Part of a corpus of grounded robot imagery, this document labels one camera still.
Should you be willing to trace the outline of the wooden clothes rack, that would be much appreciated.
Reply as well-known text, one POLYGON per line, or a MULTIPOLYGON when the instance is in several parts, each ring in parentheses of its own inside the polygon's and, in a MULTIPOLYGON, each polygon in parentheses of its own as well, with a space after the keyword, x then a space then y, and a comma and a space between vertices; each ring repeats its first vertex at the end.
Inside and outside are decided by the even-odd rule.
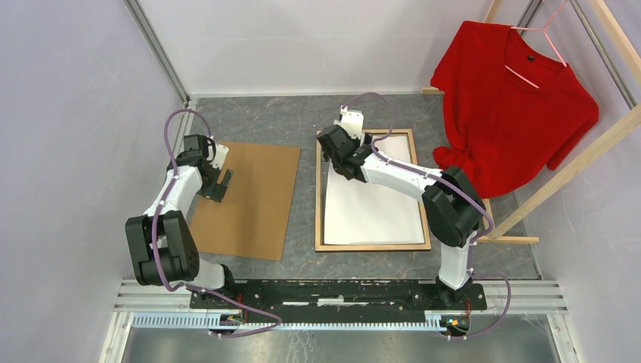
MULTIPOLYGON (((505 233, 640 126, 640 106, 635 101, 633 93, 630 92, 628 84, 612 63, 612 59, 608 55, 605 46, 599 40, 598 34, 593 30, 589 17, 582 9, 581 3, 579 1, 571 1, 570 4, 579 17, 587 35, 590 37, 593 47, 599 53, 602 62, 607 68, 613 82, 616 84, 621 96, 630 108, 630 112, 600 135, 590 146, 569 162, 567 166, 558 171, 544 186, 537 190, 499 225, 494 225, 491 220, 492 214, 489 200, 483 200, 484 206, 487 207, 486 212, 490 220, 488 221, 488 227, 485 228, 485 235, 477 237, 477 240, 480 242, 512 244, 537 243, 538 239, 536 237, 507 237, 505 233)), ((610 42, 616 47, 619 56, 625 62, 627 69, 633 75, 636 83, 640 83, 640 55, 619 24, 616 16, 607 5, 607 2, 588 1, 588 4, 597 16, 601 27, 608 34, 610 42)))

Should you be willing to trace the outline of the brown frame backing board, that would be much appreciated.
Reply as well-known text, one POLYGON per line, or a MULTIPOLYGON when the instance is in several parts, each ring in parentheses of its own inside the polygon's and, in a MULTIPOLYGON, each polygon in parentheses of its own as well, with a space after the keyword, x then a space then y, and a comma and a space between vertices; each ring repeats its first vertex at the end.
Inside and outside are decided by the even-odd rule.
POLYGON ((296 183, 297 146, 225 142, 233 171, 222 202, 198 200, 190 232, 201 253, 279 261, 296 183))

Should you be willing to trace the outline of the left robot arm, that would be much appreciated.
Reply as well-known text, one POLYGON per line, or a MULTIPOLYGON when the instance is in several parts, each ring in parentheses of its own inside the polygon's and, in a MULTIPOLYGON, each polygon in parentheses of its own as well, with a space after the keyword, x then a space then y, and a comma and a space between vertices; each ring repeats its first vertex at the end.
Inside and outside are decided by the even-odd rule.
POLYGON ((125 223, 125 235, 137 282, 169 291, 189 287, 219 308, 237 300, 237 287, 226 265, 200 258, 186 220, 196 196, 220 203, 233 171, 223 165, 228 148, 205 135, 184 137, 184 150, 166 170, 161 191, 140 216, 125 223))

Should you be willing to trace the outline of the aluminium rail frame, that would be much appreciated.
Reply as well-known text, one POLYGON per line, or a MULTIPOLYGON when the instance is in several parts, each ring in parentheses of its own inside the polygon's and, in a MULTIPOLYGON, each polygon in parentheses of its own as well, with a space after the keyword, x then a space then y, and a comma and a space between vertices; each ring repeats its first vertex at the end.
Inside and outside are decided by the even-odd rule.
MULTIPOLYGON (((476 277, 473 283, 483 286, 488 307, 484 311, 457 312, 453 315, 445 312, 425 312, 425 315, 439 315, 440 325, 446 328, 444 332, 426 332, 431 337, 443 341, 460 341, 473 343, 480 337, 496 337, 500 344, 508 349, 508 361, 515 361, 515 350, 520 347, 515 334, 508 334, 512 316, 523 321, 532 317, 544 316, 547 325, 543 329, 551 339, 554 347, 553 358, 557 362, 577 362, 580 355, 574 340, 571 321, 560 286, 555 281, 546 280, 514 280, 510 281, 499 275, 476 277)), ((239 316, 232 314, 230 309, 192 309, 190 307, 191 292, 186 287, 168 291, 162 287, 142 286, 136 281, 125 280, 119 289, 113 316, 101 352, 102 362, 121 362, 125 357, 125 345, 134 328, 132 321, 136 312, 180 312, 180 313, 218 313, 225 315, 227 322, 241 322, 239 316)), ((281 321, 258 330, 216 331, 203 330, 214 337, 238 338, 242 334, 261 334, 268 331, 280 331, 275 327, 281 321)), ((365 330, 293 330, 320 332, 352 332, 361 333, 365 330)))

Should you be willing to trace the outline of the pink clothes hanger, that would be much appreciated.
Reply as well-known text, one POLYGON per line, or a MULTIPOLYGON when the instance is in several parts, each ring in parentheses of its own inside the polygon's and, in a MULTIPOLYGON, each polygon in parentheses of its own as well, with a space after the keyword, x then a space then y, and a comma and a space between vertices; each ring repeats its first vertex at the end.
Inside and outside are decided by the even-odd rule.
POLYGON ((567 4, 567 1, 555 2, 556 9, 541 25, 506 28, 498 51, 497 79, 502 88, 549 94, 568 82, 572 69, 550 30, 567 4))

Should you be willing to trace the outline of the red t-shirt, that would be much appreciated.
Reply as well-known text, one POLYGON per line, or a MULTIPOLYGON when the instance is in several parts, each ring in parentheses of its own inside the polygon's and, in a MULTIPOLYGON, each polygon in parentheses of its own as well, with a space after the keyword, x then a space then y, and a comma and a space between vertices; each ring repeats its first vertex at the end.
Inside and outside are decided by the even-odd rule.
POLYGON ((508 25, 462 22, 431 83, 444 94, 448 140, 434 160, 463 169, 483 198, 556 169, 599 120, 573 69, 508 25))

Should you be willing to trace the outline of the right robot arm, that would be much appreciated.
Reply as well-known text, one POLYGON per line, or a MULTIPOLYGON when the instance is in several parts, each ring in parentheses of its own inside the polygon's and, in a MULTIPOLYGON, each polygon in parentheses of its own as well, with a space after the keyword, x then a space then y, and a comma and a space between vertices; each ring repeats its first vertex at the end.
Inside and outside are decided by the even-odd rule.
POLYGON ((455 309, 472 286, 470 249, 491 221, 482 199, 459 167, 430 169, 394 159, 380 151, 369 133, 353 138, 340 125, 316 137, 324 161, 344 179, 380 185, 421 202, 428 227, 441 242, 441 264, 435 279, 438 302, 455 309))

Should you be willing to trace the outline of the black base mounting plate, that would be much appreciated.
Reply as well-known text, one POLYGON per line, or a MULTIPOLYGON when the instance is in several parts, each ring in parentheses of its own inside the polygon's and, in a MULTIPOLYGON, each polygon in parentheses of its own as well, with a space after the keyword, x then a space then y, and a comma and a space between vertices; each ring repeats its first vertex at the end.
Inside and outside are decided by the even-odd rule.
POLYGON ((453 293, 432 280, 249 279, 216 294, 190 289, 192 309, 230 309, 243 323, 414 323, 427 311, 484 311, 483 286, 467 283, 453 293))

